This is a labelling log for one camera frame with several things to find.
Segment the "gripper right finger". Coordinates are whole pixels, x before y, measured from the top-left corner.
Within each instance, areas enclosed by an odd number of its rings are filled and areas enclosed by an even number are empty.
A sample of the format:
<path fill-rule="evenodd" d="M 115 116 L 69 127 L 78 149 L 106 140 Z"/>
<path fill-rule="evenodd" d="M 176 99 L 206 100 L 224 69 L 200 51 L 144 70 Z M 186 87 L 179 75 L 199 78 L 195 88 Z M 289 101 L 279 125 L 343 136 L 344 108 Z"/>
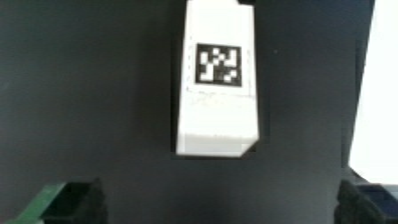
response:
<path fill-rule="evenodd" d="M 398 185 L 341 181 L 336 224 L 398 224 Z"/>

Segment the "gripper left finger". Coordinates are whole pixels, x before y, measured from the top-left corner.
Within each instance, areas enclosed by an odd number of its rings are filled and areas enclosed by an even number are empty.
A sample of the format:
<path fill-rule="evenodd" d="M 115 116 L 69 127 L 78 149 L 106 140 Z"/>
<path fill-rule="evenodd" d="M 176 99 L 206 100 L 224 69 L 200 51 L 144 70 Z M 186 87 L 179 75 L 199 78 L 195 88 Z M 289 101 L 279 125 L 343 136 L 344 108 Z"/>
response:
<path fill-rule="evenodd" d="M 108 224 L 101 180 L 48 184 L 7 224 Z"/>

